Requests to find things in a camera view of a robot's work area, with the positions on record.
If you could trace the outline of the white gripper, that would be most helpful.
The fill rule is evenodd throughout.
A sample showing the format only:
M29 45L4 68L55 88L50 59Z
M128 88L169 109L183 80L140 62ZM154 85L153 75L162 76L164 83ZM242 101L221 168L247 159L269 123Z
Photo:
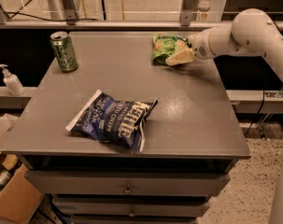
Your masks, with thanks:
M184 63L191 63L195 55L202 59L213 59L216 55L212 52L209 44L211 29L205 29L202 32L193 33L188 36L191 43L191 49L183 49L168 57L165 62L169 66L175 66Z

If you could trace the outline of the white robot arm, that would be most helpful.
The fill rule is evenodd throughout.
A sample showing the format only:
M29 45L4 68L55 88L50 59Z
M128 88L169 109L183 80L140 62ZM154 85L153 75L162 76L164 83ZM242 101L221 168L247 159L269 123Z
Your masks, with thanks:
M226 25L188 36L190 49L176 51L165 62L169 66L206 60L220 55L261 56L283 83L283 35L272 19L257 8L240 12Z

